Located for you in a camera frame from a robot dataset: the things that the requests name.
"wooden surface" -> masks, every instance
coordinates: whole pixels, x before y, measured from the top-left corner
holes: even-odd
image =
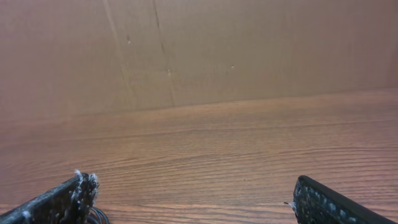
[[[2,0],[0,121],[398,86],[396,0]]]
[[[96,172],[112,223],[296,223],[309,175],[398,222],[398,90],[0,123],[0,212]]]

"beige wall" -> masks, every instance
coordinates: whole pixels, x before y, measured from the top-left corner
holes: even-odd
[[[390,87],[396,0],[5,0],[0,120]]]

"coiled wire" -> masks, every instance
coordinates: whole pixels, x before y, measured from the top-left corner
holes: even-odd
[[[109,220],[105,213],[96,207],[91,208],[91,213],[87,217],[87,223],[89,224],[109,224]]]

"black object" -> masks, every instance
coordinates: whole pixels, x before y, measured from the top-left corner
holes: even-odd
[[[304,175],[293,195],[299,224],[396,224]]]
[[[84,222],[109,223],[106,215],[93,207],[98,181],[95,174],[78,174],[58,187],[4,213],[0,224],[51,223],[66,224]]]

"vertical streak on wall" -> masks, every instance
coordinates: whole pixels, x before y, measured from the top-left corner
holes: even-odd
[[[167,71],[167,76],[169,80],[169,91],[170,91],[170,97],[172,100],[172,106],[175,106],[175,96],[174,96],[174,85],[173,85],[173,80],[172,80],[172,72],[170,69],[170,63],[169,63],[169,56],[166,53],[165,47],[164,47],[164,40],[162,38],[162,31],[160,29],[160,21],[159,21],[159,14],[157,12],[157,7],[156,7],[156,0],[152,0],[153,6],[154,6],[154,12],[155,12],[155,17],[156,17],[156,24],[157,24],[157,31],[159,35],[159,42],[160,46],[162,47],[162,53],[165,59],[165,70]]]
[[[111,8],[109,6],[109,2],[108,0],[103,0],[103,5],[105,8],[105,12],[106,12],[106,17],[108,18],[108,22],[109,22],[109,26],[111,27],[112,30],[112,35],[113,35],[113,39],[114,39],[114,43],[115,43],[115,47],[116,47],[116,55],[118,56],[119,59],[119,63],[120,63],[120,69],[122,72],[122,76],[123,76],[123,83],[124,83],[124,88],[126,89],[127,95],[129,97],[129,104],[131,106],[131,108],[135,109],[138,108],[138,101],[136,102],[135,105],[133,105],[132,103],[132,98],[137,97],[137,94],[135,92],[134,87],[131,89],[129,86],[129,79],[127,76],[127,69],[126,69],[126,65],[124,64],[124,58],[123,58],[123,54],[121,51],[121,44],[119,42],[119,37],[118,37],[118,33],[116,32],[116,27],[114,25],[114,21],[112,18],[112,12],[111,12]]]

